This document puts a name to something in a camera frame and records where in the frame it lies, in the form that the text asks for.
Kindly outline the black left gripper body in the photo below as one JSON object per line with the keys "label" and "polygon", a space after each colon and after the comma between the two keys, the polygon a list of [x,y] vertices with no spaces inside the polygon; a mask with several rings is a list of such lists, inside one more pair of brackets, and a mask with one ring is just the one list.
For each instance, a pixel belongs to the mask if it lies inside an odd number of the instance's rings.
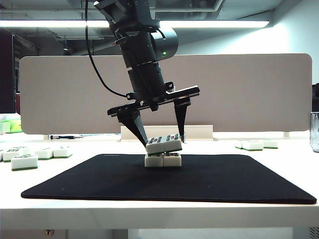
{"label": "black left gripper body", "polygon": [[174,84],[173,82],[165,83],[163,81],[158,63],[133,66],[128,73],[133,91],[127,93],[127,98],[135,100],[135,102],[109,109],[107,111],[109,116],[115,117],[118,112],[123,111],[140,111],[144,109],[157,111],[160,105],[174,103],[175,99],[191,98],[199,95],[200,92],[198,86],[169,92],[174,87]]}

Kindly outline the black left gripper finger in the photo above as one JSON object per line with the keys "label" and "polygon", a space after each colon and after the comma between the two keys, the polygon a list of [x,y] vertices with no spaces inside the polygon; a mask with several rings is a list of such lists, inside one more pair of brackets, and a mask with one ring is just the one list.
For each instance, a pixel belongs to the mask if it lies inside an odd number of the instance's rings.
{"label": "black left gripper finger", "polygon": [[174,100],[174,111],[177,120],[178,131],[181,141],[184,143],[185,134],[184,134],[184,123],[186,117],[187,107],[191,105],[190,98],[180,98]]}
{"label": "black left gripper finger", "polygon": [[148,138],[141,119],[140,111],[123,111],[117,113],[120,123],[127,127],[135,137],[146,147]]}

